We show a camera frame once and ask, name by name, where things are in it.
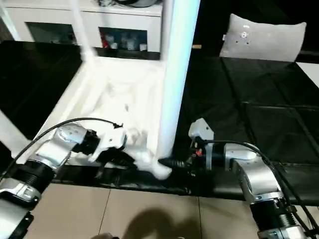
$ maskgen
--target tile floor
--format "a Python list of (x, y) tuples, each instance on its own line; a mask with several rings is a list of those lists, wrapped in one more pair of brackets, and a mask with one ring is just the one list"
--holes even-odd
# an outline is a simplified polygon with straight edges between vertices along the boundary
[(26, 239), (257, 238), (249, 206), (232, 200), (51, 184), (33, 215)]

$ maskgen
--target black tablecloth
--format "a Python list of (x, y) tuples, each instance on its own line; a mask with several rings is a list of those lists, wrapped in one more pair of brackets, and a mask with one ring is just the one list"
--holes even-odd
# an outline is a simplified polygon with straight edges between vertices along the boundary
[[(77, 72), (79, 48), (21, 41), (0, 44), (0, 110), (33, 139)], [(0, 142), (0, 171), (12, 160)]]
[[(70, 50), (75, 49), (74, 46), (32, 43), (32, 50), (36, 51), (30, 52), (25, 49), (26, 44), (22, 45), (24, 47), (17, 47), (21, 51), (18, 57), (24, 54), (31, 54), (32, 57), (41, 55), (40, 59), (49, 60), (48, 65), (55, 67), (49, 72), (47, 67), (35, 67), (41, 66), (40, 62), (29, 68), (30, 61), (26, 59), (21, 63), (19, 74), (13, 70), (16, 77), (11, 78), (11, 73), (3, 74), (1, 71), (1, 76), (5, 75), (6, 81), (14, 79), (19, 89), (28, 82), (26, 77), (31, 81), (37, 78), (43, 80), (45, 77), (50, 79), (45, 84), (35, 84), (38, 91), (37, 94), (30, 94), (30, 104), (22, 107), (25, 111), (21, 111), (21, 107), (16, 111), (21, 117), (39, 119), (34, 121), (36, 130), (32, 133), (35, 134), (48, 114), (38, 110), (43, 109), (38, 104), (42, 104), (42, 99), (47, 96), (46, 84), (55, 85), (56, 82), (55, 86), (60, 89), (48, 93), (52, 102), (56, 102), (63, 92), (61, 89), (65, 89), (78, 68), (80, 56), (78, 48)], [(64, 61), (52, 60), (51, 55), (55, 54), (52, 47), (56, 52), (68, 52), (67, 58), (61, 55), (57, 59)], [(0, 45), (0, 52), (3, 51), (6, 49)], [(192, 121), (204, 117), (215, 131), (216, 139), (239, 140), (257, 145), (277, 166), (285, 170), (287, 178), (306, 204), (319, 205), (319, 127), (316, 124), (319, 118), (318, 93), (319, 89), (296, 63), (203, 58), (192, 54), (173, 158), (187, 157), (189, 126)], [(20, 101), (7, 102), (12, 102), (11, 108), (20, 105)], [(28, 128), (28, 124), (23, 124), (26, 121), (21, 122), (19, 127)], [(97, 168), (94, 167), (65, 166), (55, 182), (243, 200), (235, 176), (221, 168), (215, 168), (210, 173), (197, 173), (195, 177), (184, 170), (174, 170), (164, 181), (134, 169), (105, 169), (100, 180), (94, 178), (96, 172)]]

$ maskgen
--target white pillow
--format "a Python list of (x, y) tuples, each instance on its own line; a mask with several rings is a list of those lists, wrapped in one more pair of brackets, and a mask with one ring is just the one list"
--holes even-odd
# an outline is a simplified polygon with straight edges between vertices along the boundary
[(303, 44), (306, 25), (256, 23), (231, 14), (219, 56), (293, 62)]

